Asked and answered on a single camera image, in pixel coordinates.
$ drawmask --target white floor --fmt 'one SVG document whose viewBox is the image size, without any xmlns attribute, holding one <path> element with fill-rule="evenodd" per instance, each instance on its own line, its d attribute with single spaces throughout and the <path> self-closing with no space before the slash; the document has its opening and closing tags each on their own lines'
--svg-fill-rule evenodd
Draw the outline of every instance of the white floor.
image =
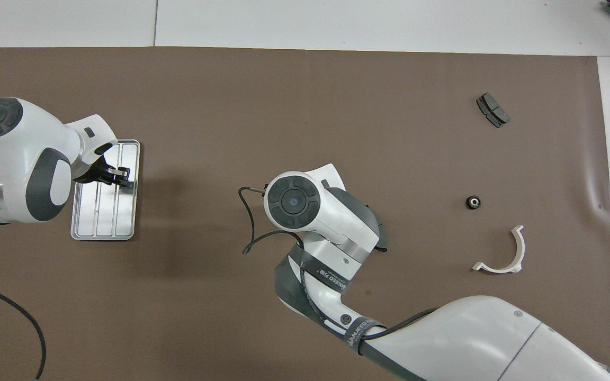
<svg viewBox="0 0 610 381">
<path fill-rule="evenodd" d="M 0 46 L 221 46 L 599 56 L 601 0 L 0 0 Z"/>
</svg>

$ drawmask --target metal tray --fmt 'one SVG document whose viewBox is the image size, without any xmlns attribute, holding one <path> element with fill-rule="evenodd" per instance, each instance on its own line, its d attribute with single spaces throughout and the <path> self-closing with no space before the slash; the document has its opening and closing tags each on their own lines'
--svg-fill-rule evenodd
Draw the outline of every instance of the metal tray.
<svg viewBox="0 0 610 381">
<path fill-rule="evenodd" d="M 126 241 L 136 225 L 140 142 L 117 140 L 104 154 L 107 164 L 131 169 L 133 189 L 102 183 L 75 183 L 70 235 L 80 241 Z"/>
</svg>

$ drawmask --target rectangular tray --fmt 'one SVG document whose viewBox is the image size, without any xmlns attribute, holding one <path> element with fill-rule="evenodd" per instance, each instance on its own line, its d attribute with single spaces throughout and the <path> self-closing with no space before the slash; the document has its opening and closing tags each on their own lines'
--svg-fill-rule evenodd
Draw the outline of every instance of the rectangular tray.
<svg viewBox="0 0 610 381">
<path fill-rule="evenodd" d="M 104 154 L 107 164 L 131 169 L 133 189 L 97 182 L 75 183 L 70 235 L 80 241 L 126 241 L 136 224 L 140 142 L 117 140 Z"/>
</svg>

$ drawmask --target small black wheel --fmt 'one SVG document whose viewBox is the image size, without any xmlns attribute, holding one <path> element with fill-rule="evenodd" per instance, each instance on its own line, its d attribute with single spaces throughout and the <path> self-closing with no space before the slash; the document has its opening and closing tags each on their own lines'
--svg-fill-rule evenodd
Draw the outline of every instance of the small black wheel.
<svg viewBox="0 0 610 381">
<path fill-rule="evenodd" d="M 478 196 L 470 196 L 468 197 L 467 202 L 465 202 L 465 205 L 467 205 L 468 209 L 479 209 L 481 206 L 481 200 L 479 200 Z"/>
</svg>

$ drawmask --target white curved bracket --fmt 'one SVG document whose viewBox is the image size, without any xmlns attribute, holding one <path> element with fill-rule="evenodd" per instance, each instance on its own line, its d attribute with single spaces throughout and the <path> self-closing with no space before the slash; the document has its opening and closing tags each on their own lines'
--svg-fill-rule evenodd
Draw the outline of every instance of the white curved bracket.
<svg viewBox="0 0 610 381">
<path fill-rule="evenodd" d="M 513 260 L 510 265 L 501 268 L 501 270 L 496 270 L 495 268 L 490 268 L 487 265 L 484 265 L 483 262 L 477 262 L 472 266 L 473 270 L 484 269 L 489 271 L 490 273 L 496 274 L 504 274 L 504 273 L 518 273 L 521 270 L 521 260 L 524 259 L 524 252 L 526 251 L 526 244 L 524 244 L 524 237 L 521 235 L 521 229 L 523 229 L 523 225 L 517 225 L 510 232 L 515 236 L 515 241 L 517 243 L 517 253 L 515 255 L 515 260 Z"/>
</svg>

